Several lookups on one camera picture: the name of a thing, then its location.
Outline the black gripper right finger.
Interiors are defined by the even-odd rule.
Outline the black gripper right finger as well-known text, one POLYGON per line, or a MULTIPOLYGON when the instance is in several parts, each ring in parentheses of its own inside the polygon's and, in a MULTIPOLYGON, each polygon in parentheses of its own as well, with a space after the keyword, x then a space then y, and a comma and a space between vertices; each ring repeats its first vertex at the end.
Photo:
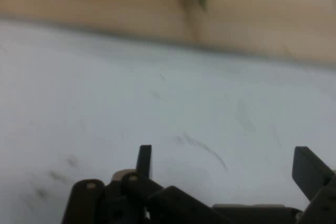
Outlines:
POLYGON ((297 146, 292 178, 309 200, 297 223, 335 223, 335 171, 308 147, 297 146))

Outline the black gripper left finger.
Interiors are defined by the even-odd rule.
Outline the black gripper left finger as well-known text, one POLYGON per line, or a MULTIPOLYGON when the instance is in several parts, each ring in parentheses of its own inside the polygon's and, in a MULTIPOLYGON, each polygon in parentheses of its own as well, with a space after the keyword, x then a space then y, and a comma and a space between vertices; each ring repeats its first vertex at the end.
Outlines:
POLYGON ((180 189, 150 179, 150 145, 140 146, 135 170, 105 185, 74 184, 63 223, 217 223, 218 214, 180 189))

